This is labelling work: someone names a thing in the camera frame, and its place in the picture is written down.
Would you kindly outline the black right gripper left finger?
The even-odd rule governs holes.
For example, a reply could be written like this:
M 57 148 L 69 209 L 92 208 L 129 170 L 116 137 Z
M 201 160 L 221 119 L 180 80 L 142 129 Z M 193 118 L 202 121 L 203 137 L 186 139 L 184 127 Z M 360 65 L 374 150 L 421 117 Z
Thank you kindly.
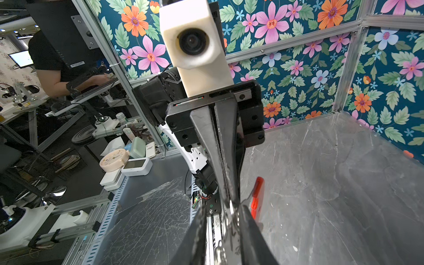
M 205 264 L 206 226 L 206 209 L 201 206 L 169 265 Z

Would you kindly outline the white digital clock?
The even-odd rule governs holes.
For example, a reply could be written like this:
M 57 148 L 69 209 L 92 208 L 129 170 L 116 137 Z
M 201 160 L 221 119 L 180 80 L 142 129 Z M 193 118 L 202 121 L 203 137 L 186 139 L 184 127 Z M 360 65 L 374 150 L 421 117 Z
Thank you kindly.
M 148 175 L 152 169 L 153 163 L 148 158 L 130 159 L 121 169 L 121 172 L 126 177 L 137 177 Z

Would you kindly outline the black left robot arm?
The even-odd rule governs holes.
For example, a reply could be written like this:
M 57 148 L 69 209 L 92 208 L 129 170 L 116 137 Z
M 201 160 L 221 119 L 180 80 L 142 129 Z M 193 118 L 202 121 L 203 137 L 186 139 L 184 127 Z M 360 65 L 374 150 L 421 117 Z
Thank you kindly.
M 265 141 L 261 87 L 255 80 L 187 97 L 176 68 L 165 68 L 133 90 L 148 121 L 170 130 L 176 147 L 201 145 L 214 178 L 201 188 L 218 189 L 224 204 L 240 204 L 240 173 L 246 148 Z

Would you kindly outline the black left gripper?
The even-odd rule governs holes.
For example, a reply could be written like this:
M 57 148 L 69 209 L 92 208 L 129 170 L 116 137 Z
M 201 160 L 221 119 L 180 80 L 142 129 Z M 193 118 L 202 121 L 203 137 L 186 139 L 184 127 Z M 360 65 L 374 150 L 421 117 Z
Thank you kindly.
M 241 203 L 237 125 L 242 127 L 246 148 L 262 144 L 262 107 L 261 87 L 254 80 L 168 104 L 165 121 L 175 137 L 172 142 L 183 148 L 201 142 L 226 205 Z M 215 122 L 210 108 L 214 110 Z

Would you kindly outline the aluminium frame corner post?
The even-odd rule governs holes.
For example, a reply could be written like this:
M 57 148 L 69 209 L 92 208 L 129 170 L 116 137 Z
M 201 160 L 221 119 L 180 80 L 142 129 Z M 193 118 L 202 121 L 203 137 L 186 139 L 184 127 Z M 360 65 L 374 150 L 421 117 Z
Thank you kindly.
M 352 80 L 356 73 L 357 65 L 361 57 L 361 51 L 365 38 L 368 34 L 368 26 L 363 26 L 363 22 L 367 16 L 372 15 L 375 10 L 376 0 L 362 1 L 356 21 L 359 23 L 358 29 L 351 32 L 351 43 L 348 48 L 348 55 L 346 58 L 343 73 L 340 77 L 337 93 L 335 96 L 333 112 L 340 112 L 343 110 Z

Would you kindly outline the beige round alarm clock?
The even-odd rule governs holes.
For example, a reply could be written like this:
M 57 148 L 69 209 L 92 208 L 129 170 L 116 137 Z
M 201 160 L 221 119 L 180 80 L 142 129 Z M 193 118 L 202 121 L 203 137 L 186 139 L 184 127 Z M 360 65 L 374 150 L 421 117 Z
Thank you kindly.
M 105 155 L 99 162 L 104 172 L 113 172 L 124 167 L 129 160 L 129 151 L 126 149 L 116 149 Z

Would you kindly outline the person in black shirt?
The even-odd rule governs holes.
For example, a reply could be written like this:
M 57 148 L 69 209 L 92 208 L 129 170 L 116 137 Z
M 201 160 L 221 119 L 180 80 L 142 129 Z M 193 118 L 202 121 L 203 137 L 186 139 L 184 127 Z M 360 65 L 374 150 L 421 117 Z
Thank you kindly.
M 28 51 L 42 89 L 51 98 L 69 96 L 66 85 L 97 66 L 94 63 L 75 68 L 67 67 L 41 31 L 35 33 L 29 41 Z

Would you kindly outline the mint green box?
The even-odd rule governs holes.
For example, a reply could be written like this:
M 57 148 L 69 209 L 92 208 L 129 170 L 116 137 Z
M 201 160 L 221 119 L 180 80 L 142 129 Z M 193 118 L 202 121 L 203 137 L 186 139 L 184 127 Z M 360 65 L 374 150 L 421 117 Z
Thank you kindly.
M 130 148 L 130 157 L 139 159 L 146 156 L 146 142 L 139 137 L 135 137 Z

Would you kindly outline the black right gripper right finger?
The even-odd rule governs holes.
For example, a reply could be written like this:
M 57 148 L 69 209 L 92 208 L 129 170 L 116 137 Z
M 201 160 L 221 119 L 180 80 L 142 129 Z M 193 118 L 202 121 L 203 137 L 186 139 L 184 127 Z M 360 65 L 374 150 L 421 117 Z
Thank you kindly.
M 277 260 L 268 248 L 247 206 L 240 207 L 239 218 L 242 264 L 277 265 Z

